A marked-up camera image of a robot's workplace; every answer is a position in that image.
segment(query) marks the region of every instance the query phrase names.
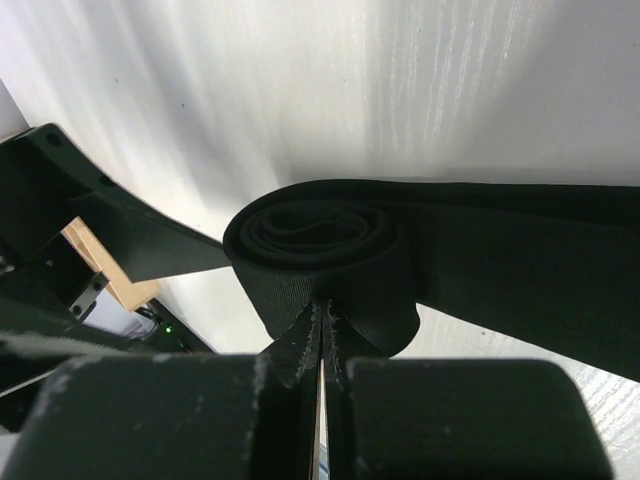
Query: rolled belt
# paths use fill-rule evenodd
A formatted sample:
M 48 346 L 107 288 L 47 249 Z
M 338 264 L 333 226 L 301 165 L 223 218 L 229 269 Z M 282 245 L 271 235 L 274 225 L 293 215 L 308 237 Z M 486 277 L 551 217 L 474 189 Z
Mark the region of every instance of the rolled belt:
M 638 206 L 633 187 L 323 180 L 251 203 L 223 243 L 273 338 L 331 298 L 392 356 L 418 302 L 640 380 Z

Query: black strap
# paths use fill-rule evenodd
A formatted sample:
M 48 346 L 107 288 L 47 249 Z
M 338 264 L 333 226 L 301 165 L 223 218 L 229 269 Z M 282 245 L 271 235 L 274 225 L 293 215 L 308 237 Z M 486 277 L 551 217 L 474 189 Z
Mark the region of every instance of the black strap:
M 640 380 L 640 190 L 327 180 L 270 193 L 224 235 L 277 338 L 333 298 L 386 355 L 416 301 Z

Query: screw hole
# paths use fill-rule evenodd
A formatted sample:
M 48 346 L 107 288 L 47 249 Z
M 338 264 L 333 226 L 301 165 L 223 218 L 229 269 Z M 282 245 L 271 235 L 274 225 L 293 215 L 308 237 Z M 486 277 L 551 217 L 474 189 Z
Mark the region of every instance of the screw hole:
M 105 187 L 115 187 L 116 186 L 115 182 L 113 180 L 111 180 L 109 177 L 107 177 L 106 175 L 102 175 L 100 177 L 99 181 Z
M 60 145 L 62 145 L 62 140 L 55 133 L 48 133 L 47 134 L 47 142 L 49 142 L 54 147 L 59 147 Z

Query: rolled black fabric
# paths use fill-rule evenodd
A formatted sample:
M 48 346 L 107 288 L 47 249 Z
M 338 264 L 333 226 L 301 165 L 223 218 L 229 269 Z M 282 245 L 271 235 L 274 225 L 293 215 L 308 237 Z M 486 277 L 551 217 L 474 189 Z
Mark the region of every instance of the rolled black fabric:
M 223 243 L 274 338 L 332 298 L 394 355 L 417 301 L 640 380 L 639 192 L 315 181 L 247 206 Z

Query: wooden block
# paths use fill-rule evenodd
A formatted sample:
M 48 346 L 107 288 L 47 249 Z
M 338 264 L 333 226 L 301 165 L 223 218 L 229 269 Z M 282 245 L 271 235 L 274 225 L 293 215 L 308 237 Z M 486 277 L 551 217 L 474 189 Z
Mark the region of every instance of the wooden block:
M 62 231 L 87 264 L 109 279 L 107 290 L 130 312 L 147 303 L 160 292 L 158 280 L 132 283 L 89 227 L 78 217 Z

